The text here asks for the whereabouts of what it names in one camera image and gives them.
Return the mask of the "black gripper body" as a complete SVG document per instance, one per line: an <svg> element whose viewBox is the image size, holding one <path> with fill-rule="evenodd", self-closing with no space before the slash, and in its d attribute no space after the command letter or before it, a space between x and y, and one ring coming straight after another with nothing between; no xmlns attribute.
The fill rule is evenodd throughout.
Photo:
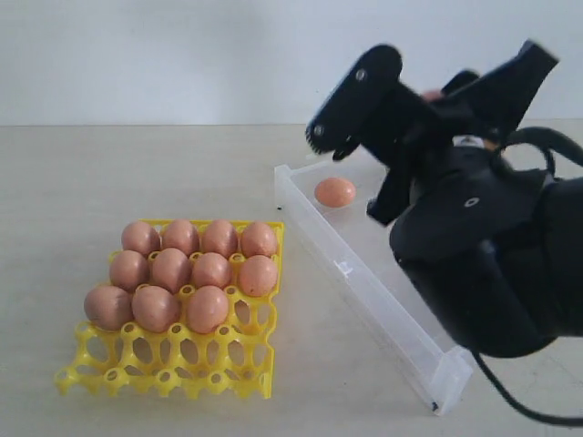
<svg viewBox="0 0 583 437"><path fill-rule="evenodd" d="M397 219L433 186L439 161L455 146L493 152L500 144L474 134L452 136L414 128L375 152L376 158L390 162L379 194L367 204L368 216L384 226Z"/></svg>

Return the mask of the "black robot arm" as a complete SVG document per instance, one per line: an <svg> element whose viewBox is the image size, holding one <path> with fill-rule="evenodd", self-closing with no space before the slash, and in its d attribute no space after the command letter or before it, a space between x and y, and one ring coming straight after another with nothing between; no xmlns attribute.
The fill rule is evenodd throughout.
<svg viewBox="0 0 583 437"><path fill-rule="evenodd" d="M427 103L394 80L360 141L389 169L369 215L460 345L515 358L582 333L582 148L521 120L557 59L526 41L501 66L456 75Z"/></svg>

